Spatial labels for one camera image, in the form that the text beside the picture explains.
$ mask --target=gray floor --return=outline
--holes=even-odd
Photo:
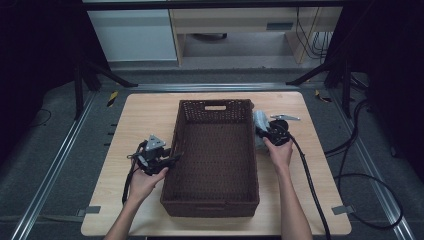
[[[247,41],[246,36],[239,37],[240,39],[237,41],[241,41],[241,39]],[[243,82],[282,84],[282,82],[294,80],[309,69],[309,67],[305,67],[306,65],[296,66],[293,61],[287,59],[273,63],[274,66],[278,67],[266,66],[263,68],[261,66],[262,60],[265,58],[275,57],[269,56],[273,52],[269,51],[267,47],[272,46],[273,49],[279,47],[281,53],[284,53],[287,51],[284,42],[281,43],[283,44],[281,46],[278,43],[260,45],[256,42],[255,46],[263,48],[266,52],[265,56],[255,56],[254,52],[259,51],[256,49],[255,51],[252,50],[250,55],[240,51],[241,53],[230,54],[230,57],[225,55],[225,52],[220,53],[223,56],[207,57],[209,47],[196,46],[194,43],[200,44],[201,42],[198,39],[193,38],[192,41],[193,48],[188,50],[191,51],[188,56],[193,57],[192,64],[189,64],[190,62],[187,60],[186,65],[179,69],[171,67],[160,69],[162,71],[151,69],[151,71],[117,71],[116,73],[127,80],[140,84]],[[194,60],[201,54],[203,54],[202,58],[205,60]],[[237,64],[228,67],[234,62],[232,56],[237,56],[237,54],[248,55],[251,58],[250,67],[240,67],[240,65],[237,67]],[[215,65],[206,68],[204,66],[207,65],[206,62],[208,61],[220,63],[222,67],[219,68],[218,65]],[[323,149],[328,150],[346,140],[349,137],[349,132],[338,112],[337,105],[334,102],[320,101],[315,97],[315,89],[319,89],[324,97],[332,96],[322,85],[324,77],[325,74],[321,74],[311,79],[311,82],[303,84],[297,91],[300,91],[304,96]],[[41,209],[40,214],[43,216],[75,216],[78,209],[89,205],[108,151],[108,143],[111,142],[113,137],[109,135],[109,133],[114,132],[115,127],[112,124],[118,123],[126,97],[137,92],[123,89],[103,77],[101,79],[103,87],[96,93],[87,119]],[[114,90],[119,90],[118,97],[112,107],[107,107],[110,94]],[[89,94],[91,93],[85,91],[86,98]],[[355,102],[351,103],[353,109],[358,101],[364,98],[364,94],[352,90],[352,95],[356,99]],[[74,108],[72,83],[50,91],[45,96],[43,109],[51,112],[51,119],[44,125],[29,129],[27,135],[10,155],[8,164],[0,170],[0,217],[2,219],[0,222],[0,239],[9,239],[12,236],[19,216],[22,216],[30,205],[62,141],[73,124]],[[37,118],[34,119],[34,124],[42,122],[47,117],[45,111],[40,111]],[[390,145],[386,141],[372,111],[362,111],[359,123],[360,137],[385,182],[394,189],[401,200],[405,210],[405,219],[413,235],[416,239],[424,239],[424,230],[421,227],[424,224],[423,183],[416,177],[407,161],[401,158],[393,158],[390,155]],[[349,151],[344,168],[345,172],[366,172],[358,153],[356,148]],[[328,158],[333,176],[338,174],[341,157],[341,155],[338,155]],[[357,215],[375,224],[384,225],[388,223],[387,215],[381,207],[370,181],[355,178],[343,180],[342,195],[347,204],[355,207]],[[15,216],[15,218],[5,221],[8,216]],[[401,239],[393,230],[374,230],[351,216],[350,220],[352,232],[347,236],[335,236],[334,239]],[[40,219],[32,227],[28,239],[97,239],[84,237],[80,233],[80,227],[81,223],[52,222]]]

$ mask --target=wooden table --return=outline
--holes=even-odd
[[[179,100],[251,99],[255,110],[271,114],[298,116],[289,121],[289,130],[306,155],[315,190],[332,234],[351,231],[346,214],[334,215],[342,205],[303,97],[298,92],[221,92],[133,94],[125,104],[112,144],[106,156],[90,206],[100,206],[98,214],[85,216],[81,231],[87,236],[103,236],[121,208],[125,178],[130,168],[126,158],[138,144],[155,134],[171,147]],[[280,235],[280,205],[276,174],[266,151],[257,152],[260,204],[251,218],[170,217],[159,202],[163,181],[140,207],[130,235],[141,236],[258,236]],[[313,234],[324,228],[311,196],[298,151],[294,148],[290,165],[292,180]]]

